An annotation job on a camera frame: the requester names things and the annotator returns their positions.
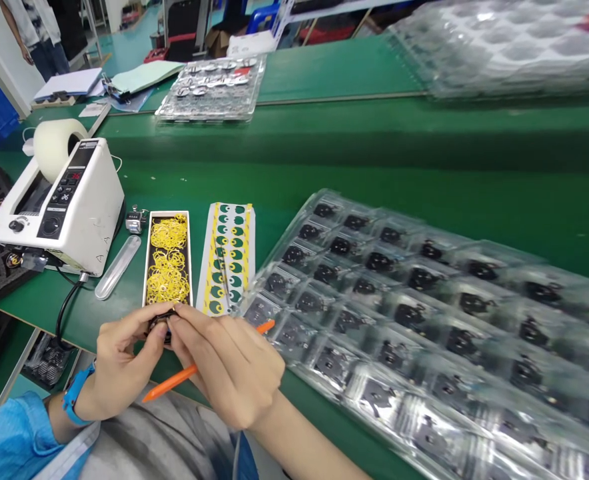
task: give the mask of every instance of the knob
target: knob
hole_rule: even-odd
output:
[[[43,232],[46,235],[52,235],[57,230],[59,230],[59,219],[58,218],[50,217],[43,222]]]
[[[12,222],[8,224],[8,228],[10,228],[10,230],[15,233],[19,233],[23,230],[24,224],[22,222],[18,222],[17,220],[12,220]]]

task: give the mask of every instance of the sticker sheet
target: sticker sheet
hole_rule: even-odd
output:
[[[210,316],[226,315],[254,276],[252,204],[213,203],[208,212],[197,309]]]

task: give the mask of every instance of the person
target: person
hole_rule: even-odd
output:
[[[369,478],[279,391],[285,364],[245,320],[176,304],[134,355],[148,322],[172,306],[103,324],[95,371],[78,374],[87,378],[71,407],[62,392],[44,401],[27,393],[0,408],[0,479],[232,479],[233,439],[239,451],[259,443],[293,480]],[[168,328],[170,349],[184,368],[197,364],[191,381],[215,413],[175,393],[141,403]],[[246,454],[236,465],[237,478],[258,478]]]
[[[0,0],[0,6],[24,60],[37,67],[44,81],[70,72],[57,19],[47,0]]]

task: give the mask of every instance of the white wall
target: white wall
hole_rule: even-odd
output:
[[[30,103],[43,86],[43,78],[36,67],[28,65],[10,32],[0,8],[0,87],[9,97],[17,112],[26,117]]]
[[[108,12],[108,22],[110,22],[110,32],[119,31],[121,26],[121,9],[128,5],[128,0],[105,0],[106,10]]]

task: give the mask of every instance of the jeans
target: jeans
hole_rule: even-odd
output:
[[[56,74],[70,73],[70,65],[68,64],[68,59],[63,51],[61,42],[56,45],[53,45],[50,39],[40,42],[31,50],[30,56],[33,58],[37,70],[39,70],[39,73],[46,82]]]

